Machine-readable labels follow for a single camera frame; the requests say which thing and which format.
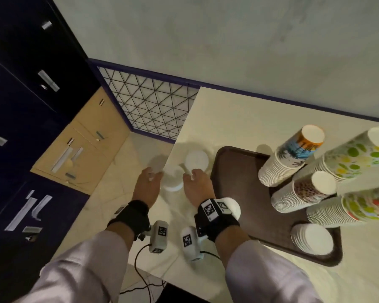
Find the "white table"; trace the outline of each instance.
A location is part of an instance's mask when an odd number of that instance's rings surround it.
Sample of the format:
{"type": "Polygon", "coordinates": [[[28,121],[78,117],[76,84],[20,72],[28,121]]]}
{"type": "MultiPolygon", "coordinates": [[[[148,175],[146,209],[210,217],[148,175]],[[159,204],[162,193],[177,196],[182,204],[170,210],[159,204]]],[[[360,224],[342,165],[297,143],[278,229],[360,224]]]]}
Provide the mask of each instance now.
{"type": "MultiPolygon", "coordinates": [[[[326,141],[316,157],[326,150],[374,126],[378,122],[287,105],[230,92],[201,88],[181,130],[168,164],[182,164],[189,150],[203,149],[210,159],[223,146],[271,154],[304,124],[316,124],[326,132],[326,141]]],[[[379,166],[354,181],[343,184],[339,192],[379,186],[379,166]]],[[[168,247],[161,255],[142,252],[138,267],[211,302],[231,302],[224,268],[215,258],[195,263],[184,260],[180,231],[194,224],[195,209],[183,190],[161,192],[149,213],[150,221],[164,220],[170,225],[168,247]]],[[[341,231],[344,258],[336,267],[324,267],[308,260],[277,251],[309,275],[324,302],[379,303],[379,221],[341,231]]],[[[148,243],[135,242],[129,257],[148,243]]],[[[208,240],[203,249],[216,253],[208,240]]]]}

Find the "gray wall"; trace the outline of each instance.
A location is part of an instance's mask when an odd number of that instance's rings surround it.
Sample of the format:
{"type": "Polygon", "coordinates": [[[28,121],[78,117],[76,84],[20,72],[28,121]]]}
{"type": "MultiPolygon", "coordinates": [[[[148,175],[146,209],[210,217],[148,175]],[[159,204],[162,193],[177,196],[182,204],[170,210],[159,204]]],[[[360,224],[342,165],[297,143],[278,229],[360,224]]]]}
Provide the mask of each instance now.
{"type": "Polygon", "coordinates": [[[87,55],[379,117],[379,0],[54,0],[87,55]]]}

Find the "hand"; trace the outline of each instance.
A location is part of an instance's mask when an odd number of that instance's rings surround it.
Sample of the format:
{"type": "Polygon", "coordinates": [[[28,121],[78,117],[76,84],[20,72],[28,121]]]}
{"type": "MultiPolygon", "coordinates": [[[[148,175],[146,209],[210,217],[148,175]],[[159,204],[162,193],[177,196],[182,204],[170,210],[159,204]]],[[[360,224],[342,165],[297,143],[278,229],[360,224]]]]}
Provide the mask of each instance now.
{"type": "Polygon", "coordinates": [[[192,170],[192,178],[189,174],[183,175],[184,192],[188,200],[197,209],[207,199],[215,199],[212,181],[201,169],[192,170]]]}
{"type": "Polygon", "coordinates": [[[152,173],[152,168],[148,167],[142,170],[133,191],[132,200],[141,200],[146,203],[149,209],[156,202],[160,192],[160,181],[162,180],[163,173],[152,173]]]}

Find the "tray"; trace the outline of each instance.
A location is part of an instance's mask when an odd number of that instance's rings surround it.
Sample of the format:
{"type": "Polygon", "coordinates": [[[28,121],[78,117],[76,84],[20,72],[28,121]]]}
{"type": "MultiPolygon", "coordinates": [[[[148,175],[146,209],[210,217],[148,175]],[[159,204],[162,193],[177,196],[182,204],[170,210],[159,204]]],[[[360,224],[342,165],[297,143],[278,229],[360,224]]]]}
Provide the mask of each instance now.
{"type": "Polygon", "coordinates": [[[216,197],[231,197],[239,203],[240,225],[252,239],[320,265],[338,265],[343,256],[339,227],[328,229],[334,240],[334,249],[328,255],[311,255],[293,244],[292,227],[309,223],[306,209],[282,214],[273,208],[271,195],[289,183],[290,179],[278,187],[264,186],[258,180],[258,170],[268,158],[269,155],[235,147],[219,149],[211,174],[216,197]]]}

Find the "wrist strap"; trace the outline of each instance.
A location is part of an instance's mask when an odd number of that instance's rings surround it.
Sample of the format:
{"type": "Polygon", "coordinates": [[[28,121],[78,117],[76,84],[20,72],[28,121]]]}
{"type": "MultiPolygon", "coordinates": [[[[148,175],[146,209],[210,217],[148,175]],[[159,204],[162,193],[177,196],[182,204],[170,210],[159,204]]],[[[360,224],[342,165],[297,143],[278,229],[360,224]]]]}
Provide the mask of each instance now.
{"type": "Polygon", "coordinates": [[[150,226],[149,218],[147,214],[149,212],[148,206],[139,200],[133,200],[127,205],[121,206],[114,214],[108,225],[115,222],[122,222],[129,226],[135,234],[135,240],[137,236],[147,231],[150,226]]]}
{"type": "Polygon", "coordinates": [[[198,207],[195,215],[198,234],[206,234],[208,239],[215,242],[217,236],[231,225],[240,226],[232,211],[220,199],[205,200],[198,207]]]}

